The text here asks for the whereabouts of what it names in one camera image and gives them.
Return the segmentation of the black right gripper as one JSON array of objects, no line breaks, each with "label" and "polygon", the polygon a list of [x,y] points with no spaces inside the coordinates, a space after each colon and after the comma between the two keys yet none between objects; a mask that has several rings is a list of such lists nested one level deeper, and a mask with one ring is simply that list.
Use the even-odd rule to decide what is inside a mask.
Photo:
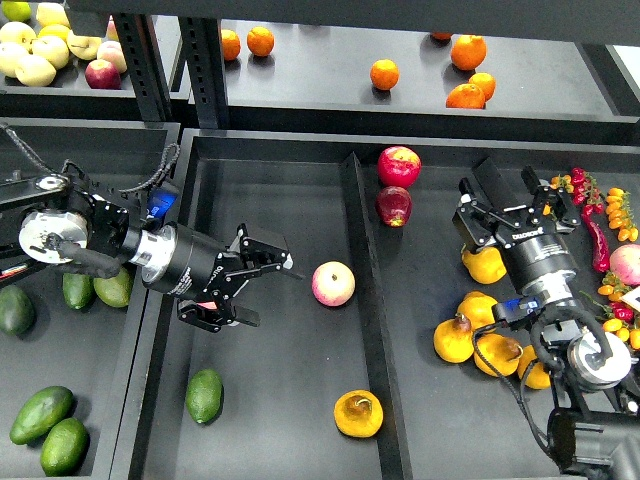
[{"label": "black right gripper", "polygon": [[460,236],[473,248],[499,247],[515,291],[539,300],[570,300],[569,283],[578,270],[565,237],[581,224],[571,195],[552,188],[531,166],[521,177],[532,195],[523,209],[502,212],[481,201],[468,178],[458,188],[460,201],[452,218]]}]

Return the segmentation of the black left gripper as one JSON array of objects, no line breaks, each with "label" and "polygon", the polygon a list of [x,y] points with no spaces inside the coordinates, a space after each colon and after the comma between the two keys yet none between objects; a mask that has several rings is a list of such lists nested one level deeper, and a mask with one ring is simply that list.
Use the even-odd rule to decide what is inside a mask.
[{"label": "black left gripper", "polygon": [[[242,285],[269,273],[302,280],[282,234],[241,223],[226,248],[220,242],[182,225],[165,225],[141,239],[142,282],[145,287],[179,299],[177,317],[192,326],[217,333],[223,327],[260,325],[257,312],[234,306],[229,295],[219,295],[222,281]],[[216,302],[207,310],[198,302]]]}]

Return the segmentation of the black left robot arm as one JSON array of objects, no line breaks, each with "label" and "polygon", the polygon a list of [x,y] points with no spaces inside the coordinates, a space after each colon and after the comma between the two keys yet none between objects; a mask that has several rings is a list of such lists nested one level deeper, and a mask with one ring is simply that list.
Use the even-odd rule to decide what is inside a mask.
[{"label": "black left robot arm", "polygon": [[108,279],[133,264],[147,289],[177,299],[177,315],[186,323],[212,333],[237,323],[259,325],[258,313],[234,306],[233,300],[254,278],[291,273],[287,242],[280,234],[240,224],[231,244],[224,245],[167,221],[177,193],[164,181],[179,156],[177,144],[164,148],[146,181],[113,189],[91,181],[72,161],[54,170],[11,127],[1,130],[40,171],[1,185],[2,210],[24,210],[16,241],[2,246],[1,255],[25,258],[2,271],[2,283],[48,266]]}]

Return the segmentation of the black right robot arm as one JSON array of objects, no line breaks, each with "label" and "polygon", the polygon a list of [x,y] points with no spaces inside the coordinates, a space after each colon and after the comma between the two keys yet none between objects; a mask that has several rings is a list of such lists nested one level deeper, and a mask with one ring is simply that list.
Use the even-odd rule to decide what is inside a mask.
[{"label": "black right robot arm", "polygon": [[497,247],[518,296],[492,308],[494,326],[529,333],[550,375],[554,408],[547,426],[529,426],[560,472],[587,479],[639,476],[639,387],[627,346],[603,330],[569,287],[577,264],[563,237],[580,225],[563,188],[552,189],[531,167],[521,172],[532,200],[521,203],[490,159],[473,168],[453,223],[471,247]]}]

